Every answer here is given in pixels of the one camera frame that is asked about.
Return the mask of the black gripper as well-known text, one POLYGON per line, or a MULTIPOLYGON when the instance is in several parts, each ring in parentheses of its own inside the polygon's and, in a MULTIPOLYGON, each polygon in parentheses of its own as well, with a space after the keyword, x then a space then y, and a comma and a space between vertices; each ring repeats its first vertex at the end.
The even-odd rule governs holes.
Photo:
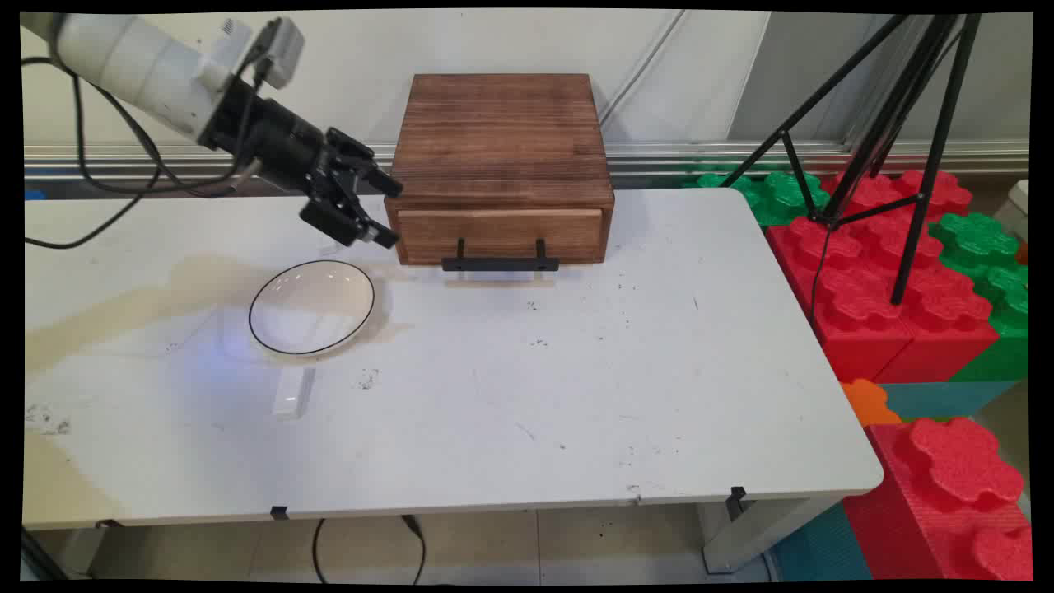
POLYGON ((264 180, 309 196, 300 219, 336 243, 351 246, 365 241, 385 249, 399 243, 398 232, 369 217, 356 194, 335 189, 319 169, 327 146, 331 171, 350 173, 384 196, 398 198, 403 184, 380 169, 374 151, 338 129, 328 129, 325 138, 300 116, 273 99, 259 97, 243 79, 234 79, 227 88, 200 135, 200 143, 236 156, 236 172, 217 191, 219 196, 233 195, 251 176, 245 169, 258 161, 256 174, 264 180))

